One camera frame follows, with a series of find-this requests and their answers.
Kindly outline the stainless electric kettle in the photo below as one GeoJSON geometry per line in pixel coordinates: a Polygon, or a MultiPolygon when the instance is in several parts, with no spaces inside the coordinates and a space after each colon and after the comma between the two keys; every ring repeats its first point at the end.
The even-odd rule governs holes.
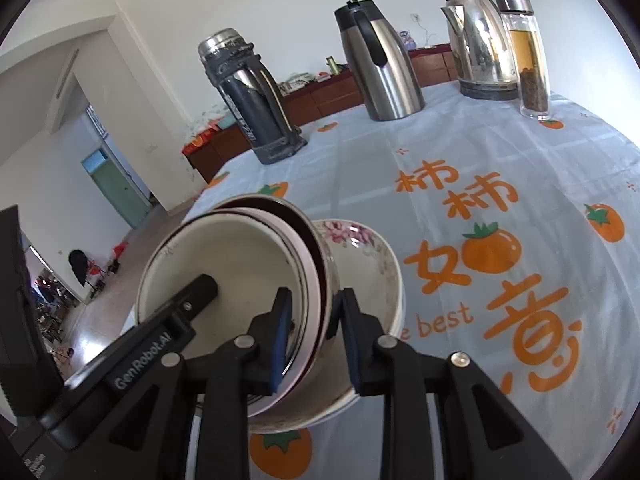
{"type": "Polygon", "coordinates": [[[460,91],[472,99],[518,98],[518,74],[503,20],[492,0],[446,0],[442,13],[460,91]]]}

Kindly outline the white plate pink flowers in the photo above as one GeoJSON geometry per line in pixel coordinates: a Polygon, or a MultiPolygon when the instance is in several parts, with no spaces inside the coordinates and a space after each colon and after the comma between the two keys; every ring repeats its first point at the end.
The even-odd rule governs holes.
{"type": "MultiPolygon", "coordinates": [[[[401,270],[386,240],[368,226],[344,219],[314,222],[331,249],[341,288],[351,288],[362,313],[375,316],[386,334],[398,336],[405,321],[401,270]]],[[[358,399],[350,382],[342,333],[329,341],[304,378],[281,402],[248,420],[258,434],[309,428],[347,410],[358,399]]]]}

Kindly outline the dark grey thermos flask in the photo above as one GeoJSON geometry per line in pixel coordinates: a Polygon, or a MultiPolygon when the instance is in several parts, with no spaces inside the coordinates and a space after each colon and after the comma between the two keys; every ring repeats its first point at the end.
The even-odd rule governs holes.
{"type": "Polygon", "coordinates": [[[198,56],[262,164],[280,162],[307,145],[254,44],[225,28],[198,45],[198,56]]]}

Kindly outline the pink red plastic bowl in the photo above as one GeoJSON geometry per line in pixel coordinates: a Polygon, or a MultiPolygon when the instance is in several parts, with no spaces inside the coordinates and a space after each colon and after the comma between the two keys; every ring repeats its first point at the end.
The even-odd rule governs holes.
{"type": "Polygon", "coordinates": [[[195,319],[198,340],[193,345],[198,354],[217,349],[247,328],[262,312],[261,292],[280,286],[294,292],[282,382],[271,396],[248,398],[250,414],[257,415],[292,393],[319,359],[326,306],[322,264],[312,258],[302,231],[271,212],[224,207],[201,220],[207,223],[202,237],[209,251],[203,262],[219,286],[219,296],[195,319]]]}

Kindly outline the glass tea bottle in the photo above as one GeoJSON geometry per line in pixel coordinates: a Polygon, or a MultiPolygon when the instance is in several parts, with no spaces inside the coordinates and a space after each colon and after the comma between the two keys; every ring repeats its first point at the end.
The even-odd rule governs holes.
{"type": "Polygon", "coordinates": [[[495,0],[510,36],[516,69],[520,112],[543,122],[550,118],[550,82],[540,28],[530,0],[495,0]]]}

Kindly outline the stainless steel bowl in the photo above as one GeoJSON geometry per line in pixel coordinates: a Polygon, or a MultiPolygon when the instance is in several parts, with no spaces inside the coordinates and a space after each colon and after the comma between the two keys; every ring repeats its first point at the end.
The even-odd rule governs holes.
{"type": "Polygon", "coordinates": [[[277,393],[260,396],[248,404],[252,422],[271,426],[268,418],[284,416],[284,409],[309,387],[332,350],[333,338],[328,333],[340,288],[337,267],[328,244],[311,220],[284,198],[244,194],[223,200],[214,208],[239,211],[268,224],[302,265],[300,278],[305,284],[306,299],[302,318],[296,322],[292,362],[285,367],[277,393]]]}

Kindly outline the white enamel bowl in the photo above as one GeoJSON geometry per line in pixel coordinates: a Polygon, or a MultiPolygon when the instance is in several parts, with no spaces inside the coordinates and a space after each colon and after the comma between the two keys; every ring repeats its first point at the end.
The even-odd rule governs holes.
{"type": "Polygon", "coordinates": [[[285,359],[299,347],[299,321],[306,286],[291,252],[264,222],[229,211],[196,217],[172,232],[146,265],[136,303],[138,324],[194,278],[211,276],[217,297],[192,321],[195,337],[187,359],[214,352],[234,336],[245,334],[254,316],[271,309],[279,288],[292,292],[292,324],[285,359]]]}

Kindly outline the green door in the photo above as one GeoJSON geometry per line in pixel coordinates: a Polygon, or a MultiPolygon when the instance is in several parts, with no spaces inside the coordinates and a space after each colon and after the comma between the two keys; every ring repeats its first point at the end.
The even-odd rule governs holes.
{"type": "Polygon", "coordinates": [[[106,151],[99,148],[82,162],[82,166],[122,218],[132,228],[140,226],[150,207],[128,182],[114,160],[108,157],[106,151]]]}

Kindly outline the dark red wooden sideboard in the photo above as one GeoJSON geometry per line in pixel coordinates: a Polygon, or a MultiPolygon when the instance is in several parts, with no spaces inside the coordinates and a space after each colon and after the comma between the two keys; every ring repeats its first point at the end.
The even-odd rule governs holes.
{"type": "MultiPolygon", "coordinates": [[[[455,81],[458,78],[449,44],[418,49],[409,53],[421,88],[455,81]]],[[[284,97],[285,109],[296,126],[303,126],[343,110],[361,105],[363,97],[352,73],[344,70],[322,82],[312,82],[284,97]]],[[[186,144],[181,153],[193,169],[209,183],[225,162],[250,150],[238,125],[227,128],[208,126],[186,144]]]]}

